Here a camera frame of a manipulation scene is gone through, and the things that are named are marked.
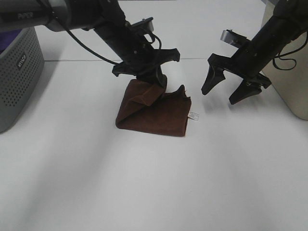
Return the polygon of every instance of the towel tag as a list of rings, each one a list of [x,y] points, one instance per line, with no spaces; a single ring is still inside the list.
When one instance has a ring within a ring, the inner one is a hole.
[[[199,120],[199,114],[195,112],[189,112],[188,118],[193,119],[193,120]]]

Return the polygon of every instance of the brown cloth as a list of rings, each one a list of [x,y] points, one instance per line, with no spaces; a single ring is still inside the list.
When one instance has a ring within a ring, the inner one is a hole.
[[[133,79],[128,84],[115,124],[120,129],[185,136],[192,104],[182,85],[173,93],[157,84]]]

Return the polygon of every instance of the black wire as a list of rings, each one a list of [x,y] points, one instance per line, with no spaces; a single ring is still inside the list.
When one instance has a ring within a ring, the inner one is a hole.
[[[156,57],[157,57],[158,54],[160,53],[161,49],[162,49],[162,41],[161,41],[160,38],[159,38],[157,35],[155,35],[151,30],[144,29],[144,28],[140,28],[140,30],[144,31],[144,32],[145,32],[146,34],[148,34],[148,35],[151,37],[151,39],[152,39],[151,42],[149,42],[148,40],[146,40],[146,41],[141,41],[141,40],[140,40],[140,42],[142,42],[143,44],[153,44],[153,43],[155,42],[155,40],[158,41],[159,47],[158,47],[158,52],[157,52],[157,55],[156,55]]]
[[[60,26],[81,46],[83,47],[84,49],[86,49],[88,52],[90,52],[91,54],[95,55],[96,57],[110,63],[110,64],[113,64],[113,65],[117,65],[119,63],[116,63],[116,62],[113,62],[101,55],[99,55],[98,53],[96,53],[95,51],[91,50],[89,47],[87,47],[84,43],[82,43],[67,27],[66,25],[54,14],[52,8],[48,8],[41,0],[36,0],[36,2],[41,5],[42,8],[44,8],[47,13],[51,16],[52,19],[56,20]]]
[[[300,51],[300,50],[303,49],[307,44],[308,44],[308,32],[307,32],[307,35],[306,35],[306,41],[304,42],[304,44],[303,44],[300,48],[298,48],[298,49],[296,49],[296,50],[294,50],[294,51],[285,53],[285,54],[281,54],[282,51],[280,51],[280,52],[278,53],[278,55],[275,56],[275,57],[273,58],[273,66],[274,66],[276,69],[282,70],[282,71],[290,71],[290,70],[293,70],[293,69],[297,66],[297,61],[296,61],[296,59],[291,59],[291,58],[290,58],[290,59],[283,59],[283,57],[285,57],[285,56],[287,56],[287,55],[290,55],[290,54],[294,54],[294,53]],[[283,68],[280,68],[280,67],[277,66],[276,60],[275,60],[275,59],[277,59],[277,58],[280,59],[280,60],[283,60],[283,61],[292,60],[295,64],[294,64],[294,66],[293,66],[292,68],[283,69]]]
[[[155,39],[157,39],[157,41],[158,41],[158,43],[159,43],[158,51],[157,51],[156,56],[155,56],[155,58],[154,58],[154,60],[153,60],[153,62],[155,63],[156,60],[157,60],[158,57],[159,57],[159,53],[160,53],[160,51],[161,51],[161,49],[162,49],[163,44],[162,44],[162,41],[160,40],[160,38],[159,38],[157,35],[153,34],[153,32],[151,32],[151,35],[152,35]]]

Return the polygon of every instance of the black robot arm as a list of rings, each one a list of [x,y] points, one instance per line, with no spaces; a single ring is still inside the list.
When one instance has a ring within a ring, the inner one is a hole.
[[[179,61],[177,49],[154,49],[152,19],[135,24],[126,21],[117,0],[0,0],[0,32],[45,25],[52,31],[82,28],[94,31],[123,60],[113,73],[130,74],[138,79],[167,84],[160,65]]]
[[[262,92],[271,81],[260,71],[292,40],[308,31],[308,1],[280,0],[273,17],[250,41],[233,31],[224,31],[222,40],[239,48],[231,57],[212,54],[208,59],[209,72],[202,87],[208,94],[214,86],[225,80],[223,71],[227,70],[243,78],[239,88],[229,98],[235,104],[249,96]]]

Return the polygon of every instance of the perforated basket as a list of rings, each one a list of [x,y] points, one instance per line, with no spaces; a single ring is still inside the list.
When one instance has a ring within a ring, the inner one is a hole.
[[[44,58],[35,29],[23,29],[0,54],[0,133],[9,129],[38,82]]]

